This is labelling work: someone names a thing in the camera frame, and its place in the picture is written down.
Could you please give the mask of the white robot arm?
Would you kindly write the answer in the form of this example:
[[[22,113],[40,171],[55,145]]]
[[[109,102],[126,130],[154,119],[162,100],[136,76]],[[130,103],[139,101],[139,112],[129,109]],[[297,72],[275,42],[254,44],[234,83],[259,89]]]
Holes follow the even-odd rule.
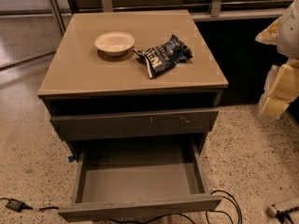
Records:
[[[259,101],[262,116],[279,119],[299,97],[299,0],[294,0],[255,40],[275,45],[278,53],[288,58],[283,65],[271,67]]]

